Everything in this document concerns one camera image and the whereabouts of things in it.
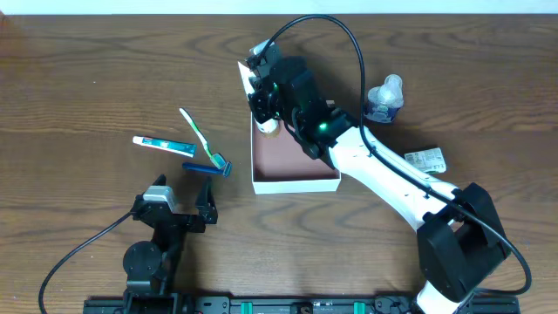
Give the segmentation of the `white squeeze tube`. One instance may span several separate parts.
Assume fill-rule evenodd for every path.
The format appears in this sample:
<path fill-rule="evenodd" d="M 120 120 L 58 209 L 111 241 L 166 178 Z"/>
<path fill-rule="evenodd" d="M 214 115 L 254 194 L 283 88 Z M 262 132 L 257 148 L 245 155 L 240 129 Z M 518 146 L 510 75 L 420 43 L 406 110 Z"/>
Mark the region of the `white squeeze tube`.
<path fill-rule="evenodd" d="M 255 74 L 241 61 L 238 61 L 237 64 L 241 75 L 243 89 L 246 97 L 248 98 L 250 95 L 255 93 L 255 89 L 249 81 L 251 78 L 255 77 Z M 257 130 L 266 138 L 274 138 L 280 133 L 278 121 L 275 119 L 269 119 L 264 123 L 260 123 L 255 120 L 255 114 L 253 113 L 252 120 L 255 122 Z"/>

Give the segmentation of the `clear bottle blue label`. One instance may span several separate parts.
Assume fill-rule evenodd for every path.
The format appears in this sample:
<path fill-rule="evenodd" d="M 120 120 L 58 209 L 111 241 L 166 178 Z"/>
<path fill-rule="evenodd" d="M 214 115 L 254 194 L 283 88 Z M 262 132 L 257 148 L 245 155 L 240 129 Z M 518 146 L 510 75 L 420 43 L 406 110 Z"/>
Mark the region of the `clear bottle blue label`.
<path fill-rule="evenodd" d="M 403 106 L 403 80 L 397 74 L 390 74 L 381 86 L 368 91 L 365 117 L 377 123 L 390 124 Z"/>

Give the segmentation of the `green white soap packet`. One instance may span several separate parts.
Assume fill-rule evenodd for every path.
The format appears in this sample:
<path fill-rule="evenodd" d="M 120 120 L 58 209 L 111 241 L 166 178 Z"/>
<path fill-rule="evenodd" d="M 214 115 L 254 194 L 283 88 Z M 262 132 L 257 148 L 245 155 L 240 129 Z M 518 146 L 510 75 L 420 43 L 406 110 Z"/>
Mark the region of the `green white soap packet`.
<path fill-rule="evenodd" d="M 439 147 L 407 153 L 405 160 L 427 174 L 442 174 L 447 170 L 444 155 Z"/>

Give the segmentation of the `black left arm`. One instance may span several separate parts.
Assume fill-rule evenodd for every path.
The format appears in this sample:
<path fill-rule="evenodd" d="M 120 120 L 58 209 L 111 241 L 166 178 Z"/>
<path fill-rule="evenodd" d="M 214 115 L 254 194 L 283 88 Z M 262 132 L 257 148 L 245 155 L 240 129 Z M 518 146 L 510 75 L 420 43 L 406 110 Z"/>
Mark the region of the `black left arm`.
<path fill-rule="evenodd" d="M 188 233 L 203 233 L 217 223 L 218 212 L 212 193 L 212 179 L 206 178 L 198 193 L 196 214 L 176 211 L 174 191 L 161 175 L 143 194 L 137 195 L 131 209 L 135 221 L 153 229 L 152 239 L 133 244 L 125 253 L 123 268 L 126 290 L 135 297 L 166 295 L 174 276 Z"/>

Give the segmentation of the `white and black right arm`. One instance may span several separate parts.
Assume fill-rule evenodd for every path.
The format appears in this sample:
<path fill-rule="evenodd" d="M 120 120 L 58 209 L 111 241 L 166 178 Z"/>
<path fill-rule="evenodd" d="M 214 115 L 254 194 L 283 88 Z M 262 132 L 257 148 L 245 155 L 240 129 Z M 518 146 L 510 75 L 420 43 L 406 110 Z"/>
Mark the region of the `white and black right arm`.
<path fill-rule="evenodd" d="M 258 130 L 283 123 L 312 160 L 363 183 L 416 232 L 426 279 L 415 298 L 417 310 L 456 313 L 486 295 L 481 282 L 513 251 L 489 193 L 475 183 L 459 189 L 393 153 L 326 102 L 303 58 L 255 60 L 249 58 L 239 72 Z"/>

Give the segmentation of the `blue razor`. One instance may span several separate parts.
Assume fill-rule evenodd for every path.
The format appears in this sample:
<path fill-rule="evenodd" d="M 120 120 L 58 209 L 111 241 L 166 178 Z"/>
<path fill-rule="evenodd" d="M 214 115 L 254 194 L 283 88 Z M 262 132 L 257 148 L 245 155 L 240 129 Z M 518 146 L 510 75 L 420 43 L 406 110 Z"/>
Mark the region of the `blue razor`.
<path fill-rule="evenodd" d="M 232 169 L 232 164 L 230 162 L 227 162 L 223 168 L 218 168 L 218 167 L 194 164 L 190 162 L 183 162 L 182 168 L 186 170 L 202 172 L 207 174 L 220 174 L 223 177 L 228 177 Z"/>

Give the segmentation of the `small toothpaste tube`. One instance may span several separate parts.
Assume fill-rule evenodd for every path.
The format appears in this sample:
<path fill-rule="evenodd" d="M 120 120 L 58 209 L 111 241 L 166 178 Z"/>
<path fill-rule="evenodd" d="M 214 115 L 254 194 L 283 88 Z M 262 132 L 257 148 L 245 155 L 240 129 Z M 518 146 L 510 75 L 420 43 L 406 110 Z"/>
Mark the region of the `small toothpaste tube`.
<path fill-rule="evenodd" d="M 193 158 L 196 152 L 195 144 L 143 136 L 133 136 L 133 144 L 166 151 L 173 154 L 179 154 L 190 158 Z"/>

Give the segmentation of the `green white toothbrush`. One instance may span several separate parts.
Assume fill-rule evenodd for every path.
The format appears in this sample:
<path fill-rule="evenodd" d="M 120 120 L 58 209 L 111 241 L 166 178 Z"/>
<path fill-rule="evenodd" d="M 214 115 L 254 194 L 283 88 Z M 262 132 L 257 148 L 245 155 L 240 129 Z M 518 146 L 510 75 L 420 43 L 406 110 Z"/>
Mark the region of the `green white toothbrush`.
<path fill-rule="evenodd" d="M 180 107 L 179 108 L 179 112 L 182 115 L 182 117 L 186 120 L 186 122 L 192 127 L 192 129 L 194 130 L 195 134 L 197 135 L 198 139 L 201 142 L 201 145 L 206 153 L 206 155 L 208 156 L 208 158 L 210 159 L 210 161 L 213 163 L 213 165 L 219 169 L 223 169 L 227 162 L 224 159 L 224 157 L 219 154 L 219 153 L 213 153 L 211 151 L 210 145 L 206 139 L 206 137 L 203 135 L 203 133 L 201 132 L 200 128 L 196 125 L 194 119 L 192 118 L 192 116 L 188 113 L 188 111 L 183 108 Z"/>

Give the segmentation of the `white box pink inside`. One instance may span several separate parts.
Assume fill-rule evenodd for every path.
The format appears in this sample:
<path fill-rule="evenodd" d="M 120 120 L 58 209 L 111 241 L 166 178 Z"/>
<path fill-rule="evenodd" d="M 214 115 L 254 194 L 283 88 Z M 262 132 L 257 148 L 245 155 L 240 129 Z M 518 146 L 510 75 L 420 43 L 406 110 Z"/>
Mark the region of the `white box pink inside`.
<path fill-rule="evenodd" d="M 268 137 L 251 120 L 251 178 L 257 195 L 336 192 L 341 174 L 312 160 L 279 126 Z"/>

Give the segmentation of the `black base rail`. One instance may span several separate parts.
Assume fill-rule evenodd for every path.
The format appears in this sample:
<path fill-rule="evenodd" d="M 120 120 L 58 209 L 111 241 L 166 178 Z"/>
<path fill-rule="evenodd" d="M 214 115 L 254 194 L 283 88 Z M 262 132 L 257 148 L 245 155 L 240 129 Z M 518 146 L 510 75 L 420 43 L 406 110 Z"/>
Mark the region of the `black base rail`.
<path fill-rule="evenodd" d="M 372 298 L 229 298 L 122 297 L 84 301 L 84 314 L 412 314 L 422 310 L 409 297 Z"/>

